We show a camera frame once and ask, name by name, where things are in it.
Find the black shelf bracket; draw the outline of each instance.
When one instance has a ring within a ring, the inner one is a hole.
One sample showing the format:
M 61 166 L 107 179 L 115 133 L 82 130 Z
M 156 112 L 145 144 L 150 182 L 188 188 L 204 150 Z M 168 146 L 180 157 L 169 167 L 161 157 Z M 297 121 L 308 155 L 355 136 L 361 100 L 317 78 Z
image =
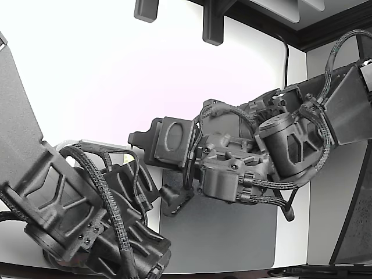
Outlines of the black shelf bracket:
M 237 0 L 205 0 L 203 40 L 212 45 L 223 43 L 224 15 Z
M 158 16 L 159 0 L 136 0 L 134 17 L 152 23 Z

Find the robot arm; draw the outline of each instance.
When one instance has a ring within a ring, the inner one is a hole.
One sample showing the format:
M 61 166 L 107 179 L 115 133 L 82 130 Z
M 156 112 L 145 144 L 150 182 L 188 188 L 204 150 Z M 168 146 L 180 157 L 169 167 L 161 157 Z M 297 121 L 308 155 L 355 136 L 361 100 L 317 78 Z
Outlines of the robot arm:
M 323 76 L 239 107 L 208 100 L 193 120 L 155 119 L 128 140 L 145 150 L 143 161 L 126 149 L 85 141 L 54 148 L 43 141 L 0 34 L 0 199 L 13 212 L 0 221 L 27 222 L 26 234 L 55 266 L 83 255 L 94 273 L 142 279 L 159 278 L 170 259 L 170 241 L 146 226 L 146 212 L 159 196 L 166 215 L 180 212 L 194 195 L 193 179 L 206 196 L 276 205 L 293 220 L 297 189 L 320 171 L 331 149 L 372 138 L 372 61 L 332 70 L 342 42 L 361 32 L 341 38 Z M 135 161 L 112 165 L 108 154 L 119 152 Z M 98 170 L 86 153 L 101 156 L 106 167 Z M 68 156 L 81 167 L 71 167 Z M 146 164 L 182 172 L 184 187 L 158 191 Z M 281 194 L 287 190 L 288 201 Z
M 371 60 L 329 73 L 326 94 L 327 73 L 238 107 L 208 100 L 194 120 L 155 119 L 149 131 L 131 134 L 128 142 L 145 150 L 146 164 L 183 172 L 183 191 L 192 191 L 197 178 L 198 192 L 206 196 L 277 205 L 291 221 L 298 188 L 321 170 L 331 150 L 372 138 Z M 170 214 L 177 214 L 187 200 L 172 201 L 179 193 L 164 187 L 162 198 L 171 206 Z M 282 198 L 285 190 L 292 190 L 289 201 Z

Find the black braided cable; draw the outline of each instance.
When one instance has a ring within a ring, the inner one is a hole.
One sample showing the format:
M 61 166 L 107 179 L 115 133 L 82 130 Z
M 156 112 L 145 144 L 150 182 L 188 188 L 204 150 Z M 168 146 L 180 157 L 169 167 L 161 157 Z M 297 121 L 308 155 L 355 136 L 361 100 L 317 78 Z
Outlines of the black braided cable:
M 194 144 L 191 148 L 191 154 L 194 154 L 194 152 L 196 150 L 196 147 L 198 147 L 198 145 L 200 143 L 200 140 L 202 139 L 202 136 L 203 136 L 203 119 L 208 117 L 211 113 L 212 113 L 212 106 L 211 105 L 205 106 L 200 111 L 200 114 L 199 114 L 199 117 L 198 117 L 198 121 L 199 121 L 199 125 L 200 125 L 199 133 L 198 133 L 198 137 L 196 138 L 196 140 L 195 140 L 195 142 L 194 142 Z
M 147 201 L 147 198 L 143 194 L 141 194 L 141 195 L 138 194 L 138 188 L 140 187 L 140 185 L 138 183 L 138 176 L 140 174 L 140 159 L 138 158 L 137 154 L 132 150 L 105 149 L 105 151 L 108 152 L 108 153 L 128 154 L 128 155 L 131 155 L 134 158 L 135 170 L 134 170 L 134 174 L 133 174 L 133 193 L 134 193 L 134 198 L 136 199 L 139 207 L 141 208 L 141 213 L 142 213 L 142 217 L 143 217 L 143 224 L 145 226 L 147 226 L 148 225 L 148 217 L 147 217 L 147 214 L 146 214 L 146 210 L 145 210 L 144 206 L 142 205 L 142 200 Z
M 64 158 L 71 156 L 81 167 L 87 171 L 90 179 L 97 187 L 105 208 L 109 213 L 109 218 L 118 241 L 119 251 L 121 251 L 120 254 L 122 257 L 122 262 L 126 263 L 127 270 L 125 269 L 123 271 L 125 273 L 130 273 L 129 276 L 131 278 L 138 278 L 137 269 L 135 268 L 135 263 L 133 261 L 133 250 L 131 249 L 131 245 L 129 243 L 127 231 L 125 229 L 123 219 L 121 218 L 119 208 L 116 205 L 116 201 L 110 191 L 109 186 L 107 185 L 105 178 L 93 164 L 91 159 L 79 148 L 72 145 L 66 146 L 60 151 L 60 154 Z
M 31 219 L 27 217 L 22 210 L 20 210 L 16 205 L 14 205 L 4 194 L 0 191 L 0 200 L 22 221 L 32 223 Z
M 365 30 L 352 30 L 350 32 L 347 32 L 346 34 L 344 34 L 337 42 L 336 44 L 334 45 L 333 49 L 331 50 L 331 53 L 328 57 L 328 61 L 327 61 L 327 64 L 325 66 L 325 73 L 324 73 L 324 77 L 325 77 L 325 82 L 324 82 L 324 86 L 323 86 L 323 89 L 321 90 L 321 93 L 319 94 L 319 96 L 317 97 L 317 101 L 318 103 L 320 104 L 324 104 L 324 102 L 326 101 L 326 97 L 327 97 L 327 94 L 331 88 L 331 82 L 332 82 L 332 73 L 333 73 L 333 67 L 334 67 L 334 62 L 335 62 L 335 59 L 336 59 L 336 56 L 339 52 L 339 50 L 341 49 L 341 46 L 344 44 L 344 42 L 346 42 L 349 38 L 355 36 L 355 35 L 363 35 L 369 39 L 372 39 L 372 33 L 371 32 L 368 32 L 368 31 L 365 31 Z
M 23 221 L 23 220 L 19 219 L 19 217 L 15 215 L 14 212 L 3 211 L 3 212 L 0 212 L 0 223 L 4 221 Z
M 276 196 L 250 196 L 249 200 L 255 203 L 265 203 L 268 205 L 276 205 L 281 208 L 286 208 L 288 202 L 285 199 Z
M 320 171 L 325 165 L 331 150 L 331 134 L 327 125 L 312 113 L 306 106 L 300 107 L 300 114 L 310 120 L 319 129 L 320 135 L 323 138 L 323 149 L 317 164 L 314 166 L 316 171 Z

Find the dark panel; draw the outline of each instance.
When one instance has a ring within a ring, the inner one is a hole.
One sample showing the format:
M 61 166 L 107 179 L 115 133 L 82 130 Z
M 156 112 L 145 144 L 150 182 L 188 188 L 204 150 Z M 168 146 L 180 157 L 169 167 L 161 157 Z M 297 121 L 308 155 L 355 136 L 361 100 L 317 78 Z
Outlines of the dark panel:
M 369 143 L 344 226 L 330 263 L 372 260 L 372 144 Z
M 165 183 L 181 187 L 182 175 L 164 171 Z M 228 205 L 196 194 L 175 217 L 161 215 L 160 233 L 172 242 L 166 273 L 269 269 L 276 225 L 275 206 Z

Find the gray mat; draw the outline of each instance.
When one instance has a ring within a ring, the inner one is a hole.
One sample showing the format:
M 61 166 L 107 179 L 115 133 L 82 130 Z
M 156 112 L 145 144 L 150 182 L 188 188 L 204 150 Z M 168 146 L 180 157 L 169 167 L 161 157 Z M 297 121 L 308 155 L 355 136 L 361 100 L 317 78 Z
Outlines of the gray mat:
M 165 170 L 165 183 L 181 187 L 182 175 Z M 196 194 L 176 217 L 161 215 L 160 233 L 172 242 L 166 273 L 269 269 L 275 259 L 276 225 L 275 206 L 228 205 Z

